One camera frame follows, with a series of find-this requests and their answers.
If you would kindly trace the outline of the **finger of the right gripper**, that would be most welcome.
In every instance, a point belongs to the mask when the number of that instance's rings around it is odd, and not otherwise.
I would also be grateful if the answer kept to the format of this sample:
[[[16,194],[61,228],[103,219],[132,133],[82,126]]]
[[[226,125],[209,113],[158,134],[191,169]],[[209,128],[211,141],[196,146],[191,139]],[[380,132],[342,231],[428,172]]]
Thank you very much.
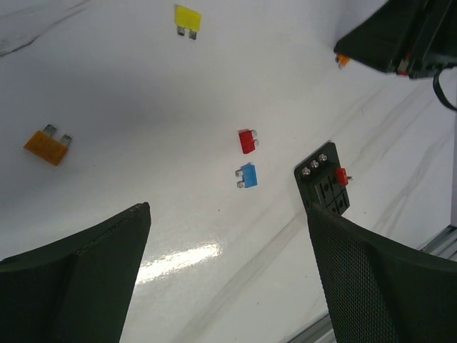
[[[393,73],[424,4],[424,1],[387,1],[342,36],[333,52],[376,71]]]

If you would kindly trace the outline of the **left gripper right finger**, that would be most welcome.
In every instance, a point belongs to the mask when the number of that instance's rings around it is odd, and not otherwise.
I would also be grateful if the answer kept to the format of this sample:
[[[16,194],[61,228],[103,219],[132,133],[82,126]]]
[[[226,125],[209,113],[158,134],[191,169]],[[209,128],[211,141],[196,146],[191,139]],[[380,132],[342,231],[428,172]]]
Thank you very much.
[[[455,342],[456,263],[320,204],[308,230],[337,342]]]

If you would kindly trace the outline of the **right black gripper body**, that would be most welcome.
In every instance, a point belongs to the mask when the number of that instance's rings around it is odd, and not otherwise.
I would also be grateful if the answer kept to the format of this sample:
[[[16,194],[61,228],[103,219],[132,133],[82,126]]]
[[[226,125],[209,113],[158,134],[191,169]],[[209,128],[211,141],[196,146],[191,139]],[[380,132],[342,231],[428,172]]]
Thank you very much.
[[[406,36],[395,74],[431,78],[456,67],[456,2],[423,1]]]

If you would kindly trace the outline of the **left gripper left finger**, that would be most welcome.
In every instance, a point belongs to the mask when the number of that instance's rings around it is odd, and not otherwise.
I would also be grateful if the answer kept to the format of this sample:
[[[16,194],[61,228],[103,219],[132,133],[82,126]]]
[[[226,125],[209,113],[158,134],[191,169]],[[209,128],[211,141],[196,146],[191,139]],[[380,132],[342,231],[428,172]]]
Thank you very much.
[[[150,206],[1,261],[2,342],[119,342]]]

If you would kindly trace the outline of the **orange blade fuse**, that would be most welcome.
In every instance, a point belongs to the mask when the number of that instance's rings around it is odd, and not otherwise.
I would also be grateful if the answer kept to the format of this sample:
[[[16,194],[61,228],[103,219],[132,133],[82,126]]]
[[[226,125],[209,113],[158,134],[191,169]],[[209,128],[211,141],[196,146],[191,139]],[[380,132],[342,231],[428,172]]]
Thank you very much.
[[[341,54],[335,55],[335,62],[339,69],[345,68],[350,61],[351,61],[351,59],[347,56],[344,56]]]

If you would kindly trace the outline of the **black fuse box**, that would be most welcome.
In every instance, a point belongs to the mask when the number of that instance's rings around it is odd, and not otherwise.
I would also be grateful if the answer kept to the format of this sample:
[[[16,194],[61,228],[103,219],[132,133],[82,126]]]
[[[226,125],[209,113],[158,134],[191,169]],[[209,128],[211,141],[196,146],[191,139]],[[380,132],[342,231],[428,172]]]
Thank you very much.
[[[342,166],[336,145],[328,141],[294,169],[306,213],[312,204],[320,204],[337,215],[342,215],[350,207],[347,186],[336,181],[335,170],[339,167]]]

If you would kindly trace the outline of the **blue blade fuse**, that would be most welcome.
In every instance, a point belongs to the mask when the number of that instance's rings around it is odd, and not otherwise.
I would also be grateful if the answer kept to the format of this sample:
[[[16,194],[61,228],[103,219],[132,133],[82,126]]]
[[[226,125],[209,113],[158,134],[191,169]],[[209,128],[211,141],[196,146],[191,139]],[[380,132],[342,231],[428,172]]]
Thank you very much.
[[[241,166],[235,171],[235,175],[238,178],[237,187],[239,189],[248,189],[258,185],[256,167],[254,164],[248,163]]]

